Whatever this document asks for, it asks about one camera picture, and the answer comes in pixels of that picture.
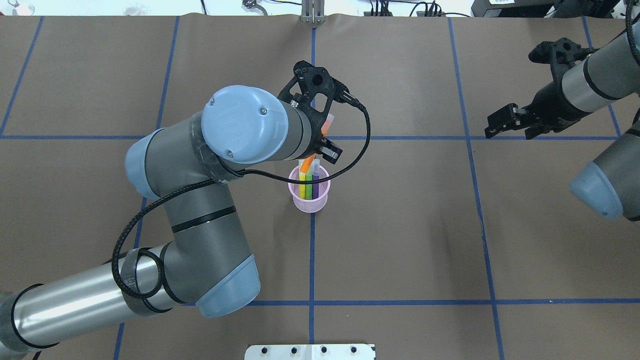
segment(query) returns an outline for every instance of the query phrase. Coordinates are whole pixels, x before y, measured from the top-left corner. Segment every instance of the marker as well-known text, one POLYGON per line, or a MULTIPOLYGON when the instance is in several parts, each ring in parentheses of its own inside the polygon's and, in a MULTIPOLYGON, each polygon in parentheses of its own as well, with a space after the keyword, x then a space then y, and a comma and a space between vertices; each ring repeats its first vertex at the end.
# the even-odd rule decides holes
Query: marker
MULTIPOLYGON (((311 171, 307 172, 307 181, 311 181, 314 179, 314 175, 311 171)), ((313 199, 313 185, 306 185, 305 186, 305 200, 311 200, 313 199)))
MULTIPOLYGON (((320 159, 314 159, 314 175, 313 180, 320 179, 320 159)), ((311 199, 317 199, 320 191, 320 184, 313 184, 311 189, 311 199)))
MULTIPOLYGON (((304 160, 298 160, 298 169, 302 169, 303 162, 304 160)), ((307 180, 307 175, 301 170, 298 170, 298 180, 301 180, 301 181, 307 180)), ((304 199, 306 194, 307 194, 307 186, 304 184, 298 185, 298 197, 300 197, 301 199, 304 199)))

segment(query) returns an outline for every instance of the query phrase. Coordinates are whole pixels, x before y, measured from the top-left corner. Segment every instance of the gray metal bracket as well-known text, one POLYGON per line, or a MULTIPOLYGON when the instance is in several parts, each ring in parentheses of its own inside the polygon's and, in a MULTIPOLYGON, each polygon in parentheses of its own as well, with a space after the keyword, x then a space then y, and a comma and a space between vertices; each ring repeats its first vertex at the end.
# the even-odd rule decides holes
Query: gray metal bracket
POLYGON ((300 21, 309 24, 322 24, 325 20, 324 0, 302 0, 300 21))

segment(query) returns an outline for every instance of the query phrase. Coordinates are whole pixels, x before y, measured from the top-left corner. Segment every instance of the hole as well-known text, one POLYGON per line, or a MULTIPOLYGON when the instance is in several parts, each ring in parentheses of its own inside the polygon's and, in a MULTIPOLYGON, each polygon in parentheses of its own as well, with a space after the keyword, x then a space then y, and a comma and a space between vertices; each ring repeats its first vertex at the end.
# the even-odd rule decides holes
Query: hole
POLYGON ((311 83, 315 86, 319 86, 320 84, 322 84, 322 80, 322 75, 316 74, 311 78, 311 83))
POLYGON ((325 94, 317 94, 314 100, 311 102, 311 105, 317 111, 324 111, 324 107, 326 106, 326 95, 325 94))

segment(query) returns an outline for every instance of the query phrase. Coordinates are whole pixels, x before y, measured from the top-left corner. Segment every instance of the robotic arm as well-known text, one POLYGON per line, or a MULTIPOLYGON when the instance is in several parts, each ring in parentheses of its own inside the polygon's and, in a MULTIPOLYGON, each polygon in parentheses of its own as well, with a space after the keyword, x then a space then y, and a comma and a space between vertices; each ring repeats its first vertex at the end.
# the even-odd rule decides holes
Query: robotic arm
POLYGON ((347 87, 326 69, 300 61, 278 97, 259 88, 228 86, 190 119, 136 142, 125 159, 127 177, 139 193, 158 201, 125 228, 110 262, 50 284, 0 293, 0 359, 22 359, 59 341, 179 304, 195 302, 211 318, 251 302, 260 280, 227 183, 258 172, 241 169, 262 161, 318 153, 335 163, 342 150, 321 133, 333 101, 362 110, 369 135, 366 109, 347 87), (302 94, 290 93, 295 84, 302 94), (317 94, 327 96, 322 111, 311 105, 317 94), (136 222, 162 203, 175 240, 120 255, 136 222))
MULTIPOLYGON (((633 26, 640 36, 640 24, 633 26)), ((640 92, 640 65, 620 35, 605 47, 584 49, 567 38, 543 42, 529 59, 551 66, 553 82, 530 105, 508 104, 488 119, 487 138, 526 129, 527 139, 558 133, 616 100, 640 92)), ((571 192, 598 214, 624 216, 640 225, 640 122, 616 140, 572 181, 571 192)))

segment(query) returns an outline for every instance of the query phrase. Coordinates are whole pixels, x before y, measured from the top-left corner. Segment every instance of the black bracket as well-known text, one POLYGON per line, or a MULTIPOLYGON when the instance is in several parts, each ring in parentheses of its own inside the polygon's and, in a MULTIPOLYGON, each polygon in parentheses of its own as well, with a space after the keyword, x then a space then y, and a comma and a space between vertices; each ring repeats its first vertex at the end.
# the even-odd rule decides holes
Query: black bracket
POLYGON ((321 154, 326 161, 335 164, 342 150, 324 137, 321 130, 333 101, 346 102, 343 97, 345 93, 348 94, 349 89, 340 81, 332 78, 324 67, 315 67, 304 60, 294 65, 293 74, 293 78, 278 94, 278 99, 300 110, 311 123, 311 142, 299 159, 307 158, 316 153, 321 154), (300 87, 302 94, 291 93, 291 89, 296 84, 300 87), (322 111, 318 111, 312 106, 312 101, 317 94, 326 96, 326 103, 322 111))
POLYGON ((558 41, 544 41, 529 53, 534 63, 549 64, 553 82, 542 88, 530 105, 519 108, 507 104, 487 117, 488 127, 484 129, 487 139, 507 130, 525 129, 527 139, 533 139, 550 131, 559 133, 588 115, 571 105, 562 91, 562 78, 577 61, 584 61, 596 49, 583 49, 567 38, 558 41))

